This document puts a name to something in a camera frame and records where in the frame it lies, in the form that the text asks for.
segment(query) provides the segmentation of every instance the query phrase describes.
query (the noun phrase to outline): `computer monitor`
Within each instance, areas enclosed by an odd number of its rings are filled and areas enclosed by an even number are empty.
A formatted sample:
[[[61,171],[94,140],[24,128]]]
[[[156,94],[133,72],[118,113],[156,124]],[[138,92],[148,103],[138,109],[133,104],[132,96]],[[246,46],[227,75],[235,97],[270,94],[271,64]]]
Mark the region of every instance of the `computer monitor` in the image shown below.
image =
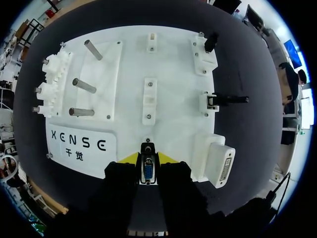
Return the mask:
[[[295,49],[295,46],[291,40],[284,43],[284,46],[289,54],[289,57],[291,58],[292,64],[294,68],[298,68],[302,66],[301,59],[299,58],[297,54],[297,50]]]

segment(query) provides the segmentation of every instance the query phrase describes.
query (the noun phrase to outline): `bolt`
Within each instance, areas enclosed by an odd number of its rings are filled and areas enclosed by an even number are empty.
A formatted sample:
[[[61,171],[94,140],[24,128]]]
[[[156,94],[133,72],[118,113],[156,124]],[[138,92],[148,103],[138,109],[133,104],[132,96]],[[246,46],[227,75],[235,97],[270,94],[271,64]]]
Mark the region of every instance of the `bolt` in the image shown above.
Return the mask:
[[[66,43],[64,43],[63,41],[60,43],[60,46],[62,47],[62,48],[64,48],[65,46],[66,46]]]

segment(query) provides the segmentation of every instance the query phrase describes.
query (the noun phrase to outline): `white slot holder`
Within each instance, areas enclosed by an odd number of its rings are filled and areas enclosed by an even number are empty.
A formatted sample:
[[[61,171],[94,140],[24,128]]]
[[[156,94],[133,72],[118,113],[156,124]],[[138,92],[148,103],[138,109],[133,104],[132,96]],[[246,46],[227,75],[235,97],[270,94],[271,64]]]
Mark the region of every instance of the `white slot holder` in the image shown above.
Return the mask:
[[[156,33],[150,33],[148,35],[148,45],[147,52],[148,53],[156,53],[158,51],[158,41],[157,41]]]
[[[203,92],[199,96],[199,111],[205,116],[209,117],[210,113],[219,112],[219,106],[213,106],[212,108],[208,108],[208,97],[212,97],[209,92]]]
[[[156,78],[145,78],[142,114],[143,125],[155,124],[157,109],[157,87],[158,81]]]
[[[205,51],[206,38],[195,35],[191,40],[194,57],[195,73],[200,76],[210,77],[212,71],[218,67],[215,51]]]

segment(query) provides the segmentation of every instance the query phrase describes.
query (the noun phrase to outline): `black cable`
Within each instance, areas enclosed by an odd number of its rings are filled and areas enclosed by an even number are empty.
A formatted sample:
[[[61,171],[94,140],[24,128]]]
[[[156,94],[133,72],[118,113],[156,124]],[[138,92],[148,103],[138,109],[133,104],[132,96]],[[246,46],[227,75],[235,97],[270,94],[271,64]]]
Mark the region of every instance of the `black cable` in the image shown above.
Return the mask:
[[[284,196],[285,196],[288,183],[289,183],[289,181],[290,181],[290,179],[291,179],[291,172],[288,172],[288,174],[284,177],[284,179],[282,180],[282,182],[281,182],[281,183],[276,187],[276,189],[274,190],[274,192],[276,192],[276,191],[279,189],[279,187],[282,185],[282,183],[285,181],[285,179],[286,179],[287,177],[288,177],[288,180],[287,180],[287,183],[286,183],[286,187],[285,187],[285,190],[284,190],[284,192],[283,192],[281,201],[280,201],[280,203],[279,203],[279,205],[278,205],[278,208],[277,208],[277,210],[276,210],[276,214],[278,214],[279,209],[280,209],[281,204],[282,204],[282,201],[283,201],[283,198],[284,198]]]
[[[285,177],[283,178],[283,180],[278,184],[278,186],[273,190],[273,193],[276,193],[279,188],[282,186],[282,184],[284,183],[284,181],[286,180],[287,177],[291,176],[291,172],[288,172],[287,175],[285,175]]]

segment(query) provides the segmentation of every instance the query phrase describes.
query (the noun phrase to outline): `metal cylinder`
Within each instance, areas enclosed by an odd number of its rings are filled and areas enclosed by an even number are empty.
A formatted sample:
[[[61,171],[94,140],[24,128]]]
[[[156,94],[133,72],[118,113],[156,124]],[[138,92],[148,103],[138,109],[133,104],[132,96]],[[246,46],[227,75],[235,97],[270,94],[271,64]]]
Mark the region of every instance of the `metal cylinder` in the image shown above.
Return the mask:
[[[36,92],[36,93],[41,93],[41,91],[42,91],[41,88],[35,88],[35,89],[34,89],[34,92]]]
[[[34,113],[38,113],[39,111],[40,111],[39,107],[32,108],[32,112],[34,112]]]
[[[79,80],[78,78],[74,78],[73,85],[78,87],[78,88],[84,89],[90,93],[95,93],[97,90],[95,87],[89,85],[88,83],[85,83],[85,82]]]
[[[89,109],[79,109],[79,108],[70,108],[69,114],[75,117],[83,117],[83,116],[93,116],[95,114],[94,110]]]
[[[86,40],[84,44],[89,51],[96,57],[97,60],[101,60],[103,56],[99,53],[99,51],[96,49],[96,47],[91,43],[90,40]]]

